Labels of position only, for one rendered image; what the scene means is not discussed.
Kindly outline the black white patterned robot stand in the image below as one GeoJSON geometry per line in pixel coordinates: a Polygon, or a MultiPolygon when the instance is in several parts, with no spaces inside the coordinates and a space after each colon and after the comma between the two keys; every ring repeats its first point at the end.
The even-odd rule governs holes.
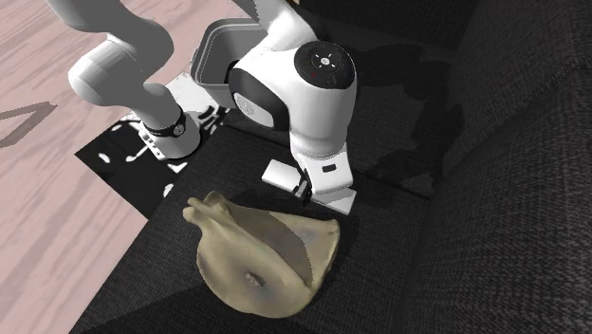
{"type": "MultiPolygon", "coordinates": [[[[178,74],[166,87],[183,110],[198,122],[203,140],[223,125],[223,119],[230,112],[215,102],[187,72],[178,74]]],[[[195,155],[159,160],[140,134],[140,119],[130,111],[87,143],[76,157],[149,218],[195,155]]]]}

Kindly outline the beige knotted cushion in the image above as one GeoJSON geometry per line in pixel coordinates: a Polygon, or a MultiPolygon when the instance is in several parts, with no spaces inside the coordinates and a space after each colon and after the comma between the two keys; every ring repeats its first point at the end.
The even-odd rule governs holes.
{"type": "Polygon", "coordinates": [[[279,319],[302,311],[320,290],[337,254],[337,220],[236,205],[217,191],[188,199],[185,220],[202,233],[199,273],[231,308],[279,319]]]}

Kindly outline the grey open plastic bin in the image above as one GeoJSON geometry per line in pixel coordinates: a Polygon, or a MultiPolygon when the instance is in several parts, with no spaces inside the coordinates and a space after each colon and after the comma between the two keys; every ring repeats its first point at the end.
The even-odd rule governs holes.
{"type": "Polygon", "coordinates": [[[190,70],[193,80],[220,106],[234,108],[229,73],[267,32],[251,18],[225,18],[211,23],[194,51],[190,70]]]}

